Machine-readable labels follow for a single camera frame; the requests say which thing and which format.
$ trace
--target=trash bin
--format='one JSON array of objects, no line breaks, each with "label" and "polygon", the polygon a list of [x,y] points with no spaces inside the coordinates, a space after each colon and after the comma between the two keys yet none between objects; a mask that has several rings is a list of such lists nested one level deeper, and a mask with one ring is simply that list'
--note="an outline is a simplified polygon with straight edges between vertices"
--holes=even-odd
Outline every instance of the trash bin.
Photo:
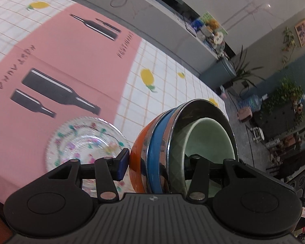
[{"label": "trash bin", "polygon": [[223,58],[199,76],[212,90],[236,77],[236,72],[227,58]]}]

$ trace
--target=pink placemat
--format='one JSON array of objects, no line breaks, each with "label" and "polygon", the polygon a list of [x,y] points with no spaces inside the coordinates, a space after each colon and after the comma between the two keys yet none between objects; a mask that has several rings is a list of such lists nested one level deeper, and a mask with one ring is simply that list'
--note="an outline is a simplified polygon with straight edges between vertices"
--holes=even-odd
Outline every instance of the pink placemat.
[{"label": "pink placemat", "polygon": [[[70,16],[99,18],[121,30],[112,41]],[[126,53],[118,56],[124,41]],[[45,149],[53,132],[80,116],[113,122],[140,37],[101,14],[75,4],[29,34],[0,62],[0,201],[46,172]],[[98,115],[64,105],[22,84],[32,69],[71,88],[100,108]],[[54,118],[12,101],[16,91],[56,113]]]}]

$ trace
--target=black bottle print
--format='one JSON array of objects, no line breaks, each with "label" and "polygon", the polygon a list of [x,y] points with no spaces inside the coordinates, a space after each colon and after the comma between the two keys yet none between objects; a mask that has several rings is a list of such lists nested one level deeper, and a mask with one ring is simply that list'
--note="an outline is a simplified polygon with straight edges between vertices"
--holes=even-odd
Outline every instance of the black bottle print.
[{"label": "black bottle print", "polygon": [[97,105],[81,98],[69,86],[37,69],[31,69],[23,79],[22,84],[59,104],[76,105],[96,115],[99,114],[100,108]]},{"label": "black bottle print", "polygon": [[89,27],[90,29],[102,34],[103,36],[109,38],[110,40],[113,40],[113,41],[116,40],[117,34],[108,30],[107,28],[101,26],[100,24],[95,23],[94,21],[91,21],[91,20],[85,20],[85,19],[79,18],[73,14],[71,14],[71,16],[74,17],[75,19],[78,19],[79,21],[83,22],[86,27]]},{"label": "black bottle print", "polygon": [[101,22],[105,27],[108,27],[108,28],[114,30],[114,31],[117,32],[117,33],[121,33],[121,30],[119,30],[118,28],[112,26],[111,24],[109,24],[109,23],[107,23],[107,22],[104,22],[104,21],[102,21],[102,20],[99,20],[98,18],[95,18],[95,19],[96,19],[97,21]]},{"label": "black bottle print", "polygon": [[51,110],[45,108],[40,101],[36,100],[32,96],[22,92],[19,89],[16,89],[10,99],[19,105],[27,108],[32,112],[39,112],[46,114],[51,117],[55,117],[56,113],[52,112]]}]

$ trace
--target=dark cabinet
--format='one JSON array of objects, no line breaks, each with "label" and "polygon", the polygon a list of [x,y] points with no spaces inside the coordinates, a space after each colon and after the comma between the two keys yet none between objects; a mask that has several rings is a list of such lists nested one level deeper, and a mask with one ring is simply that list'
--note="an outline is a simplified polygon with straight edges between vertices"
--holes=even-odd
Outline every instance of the dark cabinet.
[{"label": "dark cabinet", "polygon": [[260,113],[254,113],[255,123],[262,128],[265,140],[269,140],[282,132],[296,126],[295,111],[291,102],[277,108],[272,114],[263,114],[260,119]]}]

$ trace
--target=glass plate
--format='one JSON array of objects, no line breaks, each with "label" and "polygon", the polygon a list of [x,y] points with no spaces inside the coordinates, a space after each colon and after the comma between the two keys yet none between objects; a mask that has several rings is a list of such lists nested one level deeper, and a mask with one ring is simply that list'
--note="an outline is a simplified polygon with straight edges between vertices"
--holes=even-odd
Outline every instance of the glass plate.
[{"label": "glass plate", "polygon": [[[94,163],[96,159],[115,158],[123,148],[130,148],[121,132],[110,123],[93,117],[72,119],[54,133],[46,150],[46,169],[51,171],[70,159],[79,159],[81,164]],[[129,170],[122,181],[114,181],[120,199],[124,193],[134,193]],[[97,197],[95,180],[83,180],[83,190]]]}]

